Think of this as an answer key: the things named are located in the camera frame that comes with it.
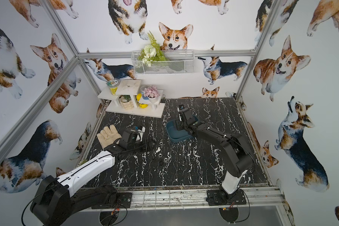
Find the teal plastic storage box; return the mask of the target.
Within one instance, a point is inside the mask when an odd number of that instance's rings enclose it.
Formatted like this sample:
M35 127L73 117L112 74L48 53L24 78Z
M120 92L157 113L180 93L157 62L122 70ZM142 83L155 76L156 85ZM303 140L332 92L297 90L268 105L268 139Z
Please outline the teal plastic storage box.
M166 131L168 137L173 143L179 143L188 139L194 138L186 130L178 130L177 124L181 123L180 120L172 120L166 124Z

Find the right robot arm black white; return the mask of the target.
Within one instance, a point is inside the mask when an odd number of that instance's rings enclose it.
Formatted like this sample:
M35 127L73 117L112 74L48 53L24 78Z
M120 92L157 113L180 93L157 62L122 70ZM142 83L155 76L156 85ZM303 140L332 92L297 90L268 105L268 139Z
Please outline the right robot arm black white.
M225 169L225 178L221 183L222 191L227 195L235 193L243 175L254 164L252 155L248 152L244 137L240 134L226 134L211 127L207 122L196 119L192 109L178 106L179 119L175 120L177 130L185 130L190 136L205 140L221 151Z

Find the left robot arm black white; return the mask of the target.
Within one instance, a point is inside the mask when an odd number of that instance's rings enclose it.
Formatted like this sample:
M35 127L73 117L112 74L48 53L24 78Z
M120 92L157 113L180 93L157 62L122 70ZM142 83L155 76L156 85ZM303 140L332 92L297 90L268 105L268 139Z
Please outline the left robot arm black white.
M46 177L35 197L25 206L45 226L60 226L70 216L89 207L102 205L116 190L104 186L94 190L81 188L100 173L113 167L116 159L158 148L153 138L144 138L144 127L126 128L120 134L114 125L104 127L97 138L102 151L76 169L54 178Z

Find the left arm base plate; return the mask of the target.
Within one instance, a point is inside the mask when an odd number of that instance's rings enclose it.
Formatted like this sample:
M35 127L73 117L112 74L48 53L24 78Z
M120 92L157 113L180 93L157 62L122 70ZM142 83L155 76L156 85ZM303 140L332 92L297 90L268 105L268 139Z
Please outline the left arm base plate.
M109 198L107 198L104 204L95 205L91 207L92 209L114 209L123 205L125 208L129 208L131 206L132 193L116 193L111 194Z

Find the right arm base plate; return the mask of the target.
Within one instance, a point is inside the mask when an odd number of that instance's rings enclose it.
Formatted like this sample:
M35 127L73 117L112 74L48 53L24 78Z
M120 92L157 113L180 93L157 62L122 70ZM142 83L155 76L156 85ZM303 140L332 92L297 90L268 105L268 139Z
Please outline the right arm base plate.
M210 206L220 205L246 205L247 198L242 189L237 189L233 194L228 195L224 190L208 190L206 202Z

